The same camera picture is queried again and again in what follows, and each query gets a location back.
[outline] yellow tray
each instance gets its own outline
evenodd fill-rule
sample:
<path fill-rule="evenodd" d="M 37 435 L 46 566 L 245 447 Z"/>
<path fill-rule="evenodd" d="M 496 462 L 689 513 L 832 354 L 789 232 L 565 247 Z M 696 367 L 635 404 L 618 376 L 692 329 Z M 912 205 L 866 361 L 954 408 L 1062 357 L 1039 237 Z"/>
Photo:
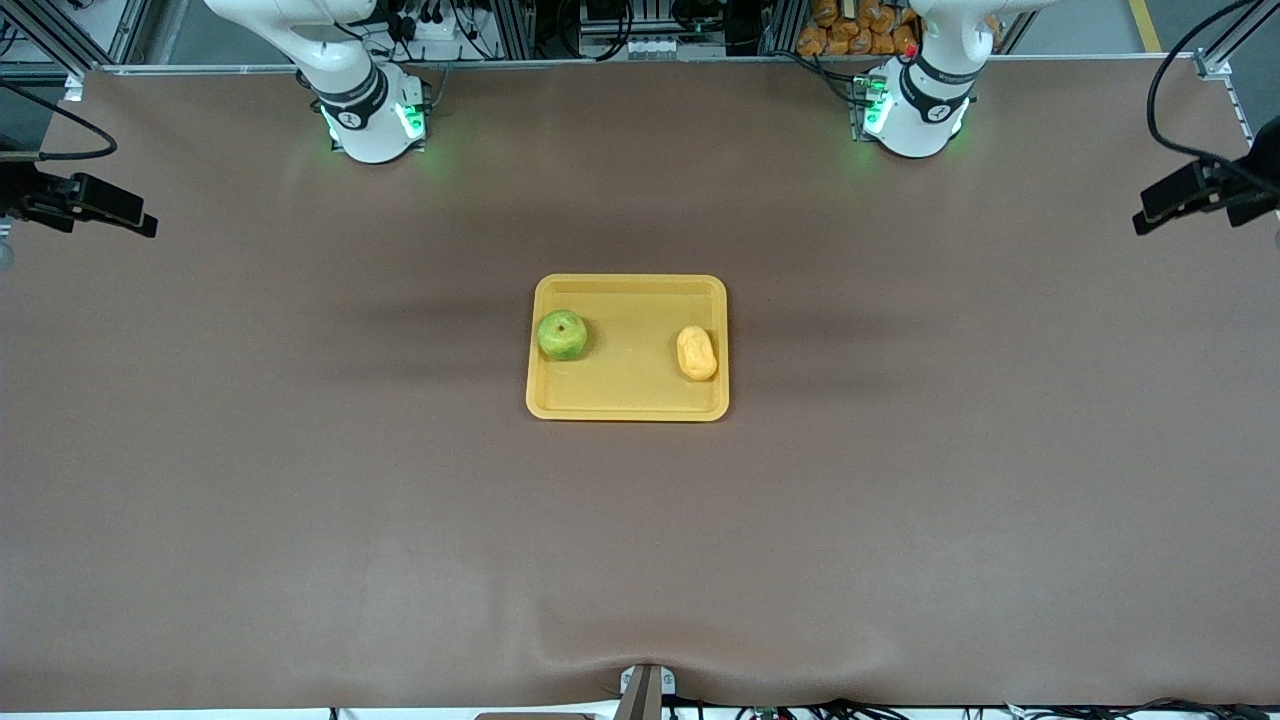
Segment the yellow tray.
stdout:
<path fill-rule="evenodd" d="M 552 310 L 586 322 L 586 351 L 548 360 L 538 322 Z M 719 369 L 690 380 L 676 361 L 676 336 L 701 325 Z M 710 275 L 547 275 L 534 291 L 529 340 L 529 411 L 544 420 L 708 423 L 728 410 L 728 296 Z"/>

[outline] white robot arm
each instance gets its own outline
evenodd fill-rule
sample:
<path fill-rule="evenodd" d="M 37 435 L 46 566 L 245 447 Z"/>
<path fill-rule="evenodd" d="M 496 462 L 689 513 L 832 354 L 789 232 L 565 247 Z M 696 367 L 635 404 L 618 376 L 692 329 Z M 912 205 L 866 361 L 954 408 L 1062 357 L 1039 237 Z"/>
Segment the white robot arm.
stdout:
<path fill-rule="evenodd" d="M 911 0 L 924 20 L 919 53 L 872 70 L 886 92 L 867 110 L 864 131 L 906 158 L 933 155 L 960 132 L 969 88 L 995 41 L 987 17 L 1038 10 L 1059 0 Z"/>
<path fill-rule="evenodd" d="M 376 0 L 205 0 L 209 9 L 280 49 L 320 99 L 329 133 L 361 163 L 387 163 L 426 136 L 422 81 L 375 63 L 356 40 L 312 40 L 297 28 L 372 14 Z"/>

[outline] brown table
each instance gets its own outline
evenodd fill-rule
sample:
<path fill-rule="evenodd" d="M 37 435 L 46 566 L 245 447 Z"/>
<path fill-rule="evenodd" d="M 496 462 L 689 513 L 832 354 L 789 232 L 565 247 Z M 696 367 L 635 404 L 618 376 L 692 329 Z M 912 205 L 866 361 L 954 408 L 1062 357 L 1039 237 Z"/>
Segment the brown table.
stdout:
<path fill-rule="evenodd" d="M 1184 65 L 1167 132 L 1243 152 Z M 1280 700 L 1276 225 L 1133 236 L 1184 161 L 1153 67 L 992 64 L 927 161 L 783 65 L 460 72 L 389 167 L 288 76 L 90 78 L 86 168 L 161 237 L 17 233 L 0 706 L 564 702 L 641 660 L 735 703 Z M 721 277 L 728 415 L 531 418 L 532 288 L 577 270 Z"/>

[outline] green apple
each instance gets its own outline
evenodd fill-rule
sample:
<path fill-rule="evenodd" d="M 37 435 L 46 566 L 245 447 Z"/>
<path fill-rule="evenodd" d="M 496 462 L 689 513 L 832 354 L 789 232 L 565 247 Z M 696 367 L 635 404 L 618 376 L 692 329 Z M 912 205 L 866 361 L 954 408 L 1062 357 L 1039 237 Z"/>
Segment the green apple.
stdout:
<path fill-rule="evenodd" d="M 538 346 L 552 360 L 572 360 L 586 347 L 586 323 L 572 310 L 552 310 L 538 323 Z"/>

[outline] tray rim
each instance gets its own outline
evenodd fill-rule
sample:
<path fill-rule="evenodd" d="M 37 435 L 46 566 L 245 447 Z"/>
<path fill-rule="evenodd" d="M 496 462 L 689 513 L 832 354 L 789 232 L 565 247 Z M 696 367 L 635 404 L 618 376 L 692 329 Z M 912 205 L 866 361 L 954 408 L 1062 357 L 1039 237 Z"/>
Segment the tray rim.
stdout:
<path fill-rule="evenodd" d="M 659 413 L 654 410 L 635 410 L 635 411 L 598 411 L 602 413 L 599 416 L 582 416 L 584 414 L 591 414 L 595 411 L 563 411 L 563 410 L 549 410 L 543 407 L 535 400 L 535 387 L 538 382 L 538 365 L 540 359 L 540 348 L 538 347 L 538 322 L 541 319 L 543 309 L 540 307 L 544 291 L 553 283 L 557 282 L 603 282 L 603 283 L 623 283 L 623 282 L 636 282 L 636 281 L 681 281 L 681 282 L 705 282 L 712 287 L 712 313 L 717 310 L 724 318 L 724 332 L 717 333 L 716 337 L 716 356 L 719 361 L 719 369 L 717 370 L 716 379 L 713 382 L 723 384 L 723 392 L 721 393 L 721 402 L 707 411 L 672 411 L 669 418 L 654 418 L 653 415 Z M 599 423 L 710 423 L 724 416 L 728 411 L 730 404 L 730 382 L 728 382 L 728 291 L 724 283 L 716 275 L 709 275 L 704 273 L 552 273 L 543 279 L 538 281 L 538 286 L 534 288 L 534 307 L 532 307 L 532 320 L 530 323 L 529 331 L 529 369 L 525 378 L 525 406 L 529 413 L 540 420 L 563 420 L 563 421 L 599 421 Z"/>

